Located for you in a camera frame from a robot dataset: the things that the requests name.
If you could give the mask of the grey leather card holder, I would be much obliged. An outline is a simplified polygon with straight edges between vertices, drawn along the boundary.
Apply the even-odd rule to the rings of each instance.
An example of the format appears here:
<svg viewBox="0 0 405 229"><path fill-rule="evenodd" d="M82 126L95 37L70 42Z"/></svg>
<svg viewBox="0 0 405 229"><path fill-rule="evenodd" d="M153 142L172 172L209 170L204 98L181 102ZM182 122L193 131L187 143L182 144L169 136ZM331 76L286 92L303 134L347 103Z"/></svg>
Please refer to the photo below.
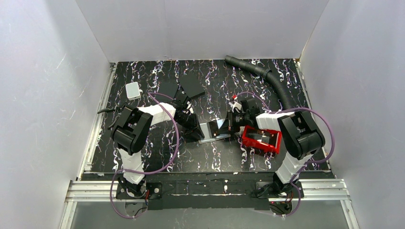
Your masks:
<svg viewBox="0 0 405 229"><path fill-rule="evenodd" d="M230 138L231 137L230 134L215 133L217 130L219 130L219 128L222 126L222 124L224 122L225 122L225 119L216 119L216 120L212 120L207 123L200 124L202 133L204 134L204 138L202 138L201 140L198 141L199 144L204 144L204 143L222 140L225 138Z"/></svg>

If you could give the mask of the red plastic bin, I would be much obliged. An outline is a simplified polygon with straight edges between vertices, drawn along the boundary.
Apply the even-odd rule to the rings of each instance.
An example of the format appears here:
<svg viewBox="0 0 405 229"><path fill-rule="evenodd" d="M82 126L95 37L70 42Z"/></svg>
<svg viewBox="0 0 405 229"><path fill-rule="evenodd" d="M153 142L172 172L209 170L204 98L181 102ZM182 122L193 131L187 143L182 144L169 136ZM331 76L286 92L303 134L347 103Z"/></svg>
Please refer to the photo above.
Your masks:
<svg viewBox="0 0 405 229"><path fill-rule="evenodd" d="M267 153L279 154L282 134L276 130L261 130L245 126L242 134L242 144L246 147L256 148Z"/></svg>

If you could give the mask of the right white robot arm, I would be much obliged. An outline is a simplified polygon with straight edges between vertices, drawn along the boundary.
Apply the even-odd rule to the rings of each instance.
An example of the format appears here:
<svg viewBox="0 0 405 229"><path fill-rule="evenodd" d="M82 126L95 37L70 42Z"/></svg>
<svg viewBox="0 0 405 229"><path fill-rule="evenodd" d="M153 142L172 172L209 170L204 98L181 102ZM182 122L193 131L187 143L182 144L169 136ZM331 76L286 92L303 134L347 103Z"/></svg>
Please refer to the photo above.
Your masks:
<svg viewBox="0 0 405 229"><path fill-rule="evenodd" d="M287 152L273 176L273 188L294 183L300 169L325 145L325 137L307 108L266 113L253 98L233 99L230 105L223 124L211 131L213 136L243 131L243 144L263 151L277 152L284 143Z"/></svg>

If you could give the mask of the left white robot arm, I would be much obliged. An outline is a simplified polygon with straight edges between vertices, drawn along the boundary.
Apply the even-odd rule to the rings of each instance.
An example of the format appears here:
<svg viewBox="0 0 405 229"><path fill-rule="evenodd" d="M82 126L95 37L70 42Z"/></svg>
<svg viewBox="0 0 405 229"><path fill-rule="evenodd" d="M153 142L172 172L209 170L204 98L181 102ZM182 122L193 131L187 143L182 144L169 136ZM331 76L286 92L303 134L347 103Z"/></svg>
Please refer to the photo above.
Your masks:
<svg viewBox="0 0 405 229"><path fill-rule="evenodd" d="M169 96L170 102L148 107L124 106L120 117L112 127L111 139L117 145L122 159L123 177L118 181L127 190L141 193L144 176L141 150L152 125L172 120L174 126L182 126L187 138L202 140L204 134L196 114L189 110L189 97L184 94Z"/></svg>

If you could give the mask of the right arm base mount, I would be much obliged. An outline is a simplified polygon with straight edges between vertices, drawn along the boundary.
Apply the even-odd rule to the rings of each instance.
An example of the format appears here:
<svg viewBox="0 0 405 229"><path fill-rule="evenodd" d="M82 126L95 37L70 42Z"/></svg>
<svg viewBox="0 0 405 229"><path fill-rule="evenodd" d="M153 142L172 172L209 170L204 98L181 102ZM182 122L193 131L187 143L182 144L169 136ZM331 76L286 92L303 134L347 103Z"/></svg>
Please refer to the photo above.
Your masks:
<svg viewBox="0 0 405 229"><path fill-rule="evenodd" d="M279 198L280 201L270 201L270 210L273 215L285 217L294 211L293 200L302 199L304 192L300 182L279 184L277 182L256 182L255 189L251 192L252 198Z"/></svg>

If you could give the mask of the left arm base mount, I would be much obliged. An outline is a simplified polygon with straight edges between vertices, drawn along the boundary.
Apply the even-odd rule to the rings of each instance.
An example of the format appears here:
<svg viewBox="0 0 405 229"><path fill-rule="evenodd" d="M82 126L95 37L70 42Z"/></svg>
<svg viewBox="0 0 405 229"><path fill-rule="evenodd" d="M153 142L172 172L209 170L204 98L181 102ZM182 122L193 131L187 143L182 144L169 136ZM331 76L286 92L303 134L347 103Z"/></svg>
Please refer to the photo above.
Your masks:
<svg viewBox="0 0 405 229"><path fill-rule="evenodd" d="M131 183L117 185L117 190L112 193L115 194L116 199L161 199L163 187L161 183L140 183L133 185Z"/></svg>

